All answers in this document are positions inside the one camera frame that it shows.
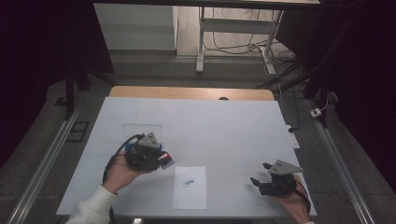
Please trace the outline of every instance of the robotic hand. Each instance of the robotic hand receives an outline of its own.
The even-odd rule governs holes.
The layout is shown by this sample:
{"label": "robotic hand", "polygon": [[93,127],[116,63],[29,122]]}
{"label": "robotic hand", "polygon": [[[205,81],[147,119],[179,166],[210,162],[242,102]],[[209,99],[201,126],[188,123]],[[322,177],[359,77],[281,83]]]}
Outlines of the robotic hand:
{"label": "robotic hand", "polygon": [[153,133],[142,134],[136,142],[126,145],[125,159],[136,171],[153,171],[160,166],[165,170],[175,162],[166,151],[162,151],[162,147]]}
{"label": "robotic hand", "polygon": [[285,161],[276,161],[274,165],[264,163],[263,166],[270,173],[272,183],[260,183],[259,180],[250,178],[253,185],[259,188],[262,195],[283,196],[295,191],[297,183],[293,174],[302,172],[302,168]]}

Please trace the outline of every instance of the white sleeve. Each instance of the white sleeve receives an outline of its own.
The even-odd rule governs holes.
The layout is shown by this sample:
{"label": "white sleeve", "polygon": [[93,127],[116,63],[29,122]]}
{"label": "white sleeve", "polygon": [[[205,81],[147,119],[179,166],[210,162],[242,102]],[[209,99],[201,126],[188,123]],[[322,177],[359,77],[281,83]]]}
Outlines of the white sleeve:
{"label": "white sleeve", "polygon": [[80,202],[70,215],[67,224],[76,223],[108,223],[108,211],[111,205],[117,200],[118,196],[112,194],[101,185],[98,186],[93,195]]}

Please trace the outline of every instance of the white wall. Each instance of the white wall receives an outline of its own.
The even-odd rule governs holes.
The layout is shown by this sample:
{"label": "white wall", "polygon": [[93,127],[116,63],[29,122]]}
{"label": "white wall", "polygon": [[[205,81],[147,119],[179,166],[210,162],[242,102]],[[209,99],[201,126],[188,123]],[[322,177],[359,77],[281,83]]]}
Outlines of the white wall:
{"label": "white wall", "polygon": [[176,49],[177,8],[94,4],[108,49]]}

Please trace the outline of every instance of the aluminum rail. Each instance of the aluminum rail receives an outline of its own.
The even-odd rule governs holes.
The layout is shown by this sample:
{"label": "aluminum rail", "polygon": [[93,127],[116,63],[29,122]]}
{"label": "aluminum rail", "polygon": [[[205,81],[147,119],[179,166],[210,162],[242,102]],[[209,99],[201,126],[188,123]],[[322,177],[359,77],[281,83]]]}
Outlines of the aluminum rail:
{"label": "aluminum rail", "polygon": [[[309,110],[313,110],[314,108],[311,107],[309,102],[305,100],[305,103]],[[332,163],[337,171],[338,175],[340,176],[341,181],[344,184],[344,188],[346,189],[347,194],[349,195],[351,202],[356,210],[356,214],[358,215],[359,219],[361,220],[362,224],[375,224],[374,218],[364,201],[361,191],[359,190],[358,186],[356,186],[355,182],[353,181],[352,176],[350,175],[347,165],[344,162],[337,146],[335,145],[334,141],[332,140],[332,135],[330,134],[329,130],[323,128],[321,123],[318,119],[314,120],[315,125],[318,129],[318,133],[332,159]]]}
{"label": "aluminum rail", "polygon": [[14,211],[9,217],[7,224],[23,223],[27,218],[38,193],[40,192],[48,174],[50,173],[53,163],[55,162],[62,146],[64,145],[64,141],[66,140],[66,137],[69,134],[69,131],[72,128],[86,97],[86,92],[81,92],[78,95],[75,111],[71,114],[69,119],[64,121],[64,123],[61,125],[60,130],[55,135],[55,138],[49,146],[49,149],[35,170],[35,173],[30,179],[29,184],[27,185],[20,200],[15,206]]}

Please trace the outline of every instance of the paper sheet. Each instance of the paper sheet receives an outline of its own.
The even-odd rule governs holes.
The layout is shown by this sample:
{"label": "paper sheet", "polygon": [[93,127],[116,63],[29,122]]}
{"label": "paper sheet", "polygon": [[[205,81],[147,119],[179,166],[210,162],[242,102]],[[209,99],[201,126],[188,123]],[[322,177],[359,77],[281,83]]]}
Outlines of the paper sheet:
{"label": "paper sheet", "polygon": [[206,209],[206,167],[176,167],[173,209]]}

